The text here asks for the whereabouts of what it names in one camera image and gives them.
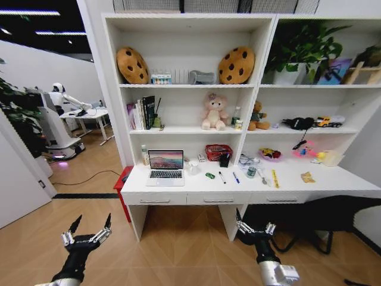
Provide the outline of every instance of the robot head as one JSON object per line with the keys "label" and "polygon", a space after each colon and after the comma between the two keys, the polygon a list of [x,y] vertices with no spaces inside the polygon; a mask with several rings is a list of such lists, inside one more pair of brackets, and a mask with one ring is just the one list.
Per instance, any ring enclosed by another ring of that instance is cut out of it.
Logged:
{"label": "robot head", "polygon": [[53,83],[53,92],[60,92],[63,93],[65,92],[65,87],[60,84],[59,82]]}

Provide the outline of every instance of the laptop keyboard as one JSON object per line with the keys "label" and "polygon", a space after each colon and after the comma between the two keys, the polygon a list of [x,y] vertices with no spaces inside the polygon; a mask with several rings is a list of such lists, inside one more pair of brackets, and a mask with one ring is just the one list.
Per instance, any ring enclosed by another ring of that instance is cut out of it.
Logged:
{"label": "laptop keyboard", "polygon": [[150,178],[173,178],[181,179],[182,171],[168,170],[168,171],[151,171]]}

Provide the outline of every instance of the yellow toy truck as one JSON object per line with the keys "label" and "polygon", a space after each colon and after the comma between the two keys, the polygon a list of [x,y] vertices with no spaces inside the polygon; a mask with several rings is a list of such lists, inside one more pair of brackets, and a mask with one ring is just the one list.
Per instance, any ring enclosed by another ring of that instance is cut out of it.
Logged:
{"label": "yellow toy truck", "polygon": [[321,116],[315,120],[315,127],[340,127],[345,121],[344,116]]}

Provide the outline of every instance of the white table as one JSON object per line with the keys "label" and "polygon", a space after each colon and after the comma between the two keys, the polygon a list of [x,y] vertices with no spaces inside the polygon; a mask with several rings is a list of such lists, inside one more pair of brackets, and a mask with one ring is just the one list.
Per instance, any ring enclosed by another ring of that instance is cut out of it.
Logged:
{"label": "white table", "polygon": [[[218,162],[199,164],[201,172],[195,176],[185,171],[185,186],[146,186],[149,166],[134,166],[121,194],[129,209],[136,238],[140,240],[148,205],[218,205],[229,240],[237,233],[236,208],[243,217],[249,204],[298,204],[333,195],[381,197],[381,189],[341,167],[312,164],[304,159],[285,159],[279,163],[263,162],[266,177],[272,180],[271,170],[277,174],[280,188],[263,185],[258,174],[249,179],[238,166],[220,168]],[[224,184],[218,175],[221,171]],[[233,171],[237,174],[238,184]],[[316,183],[304,183],[301,174],[311,172]],[[210,179],[205,173],[216,176]]]}
{"label": "white table", "polygon": [[105,109],[105,108],[89,109],[85,115],[77,117],[76,114],[80,111],[81,110],[74,110],[74,111],[66,112],[66,113],[62,114],[60,116],[60,118],[61,119],[67,119],[67,118],[78,119],[79,123],[81,125],[81,128],[83,130],[83,133],[80,135],[80,137],[85,136],[86,134],[92,132],[92,130],[86,129],[86,126],[85,126],[85,123],[83,122],[83,119],[95,119],[98,122],[99,127],[101,128],[102,136],[104,139],[104,141],[102,143],[100,143],[100,146],[102,146],[108,140],[110,140],[112,137],[114,137],[114,135],[107,137],[106,132],[105,132],[105,128],[104,128],[106,126],[106,124],[104,124],[104,120],[102,120],[102,119],[105,115],[108,114],[107,109]]}

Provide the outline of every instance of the black floor strip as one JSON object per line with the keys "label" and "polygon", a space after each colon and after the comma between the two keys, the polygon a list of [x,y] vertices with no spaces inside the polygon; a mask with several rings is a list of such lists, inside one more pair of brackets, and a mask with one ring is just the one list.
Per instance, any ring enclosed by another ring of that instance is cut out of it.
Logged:
{"label": "black floor strip", "polygon": [[364,243],[369,246],[371,249],[373,249],[378,255],[381,256],[381,247],[379,247],[377,244],[375,244],[372,240],[370,240],[367,236],[365,236],[361,231],[359,231],[357,228],[354,228],[353,233],[357,235],[359,239],[364,241]]}
{"label": "black floor strip", "polygon": [[57,194],[53,198],[118,198],[118,194]]}

